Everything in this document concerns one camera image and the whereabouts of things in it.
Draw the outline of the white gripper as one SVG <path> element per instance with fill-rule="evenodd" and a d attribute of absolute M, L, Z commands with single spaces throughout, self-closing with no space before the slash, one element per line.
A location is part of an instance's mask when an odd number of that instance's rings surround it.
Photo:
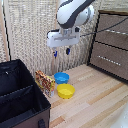
<path fill-rule="evenodd" d="M 80 29 L 73 27 L 72 29 L 56 29 L 47 33 L 47 46 L 56 48 L 60 46 L 71 46 L 77 44 L 80 39 Z M 69 55 L 71 48 L 66 49 L 66 55 Z M 54 57 L 57 57 L 57 50 L 54 49 Z"/>

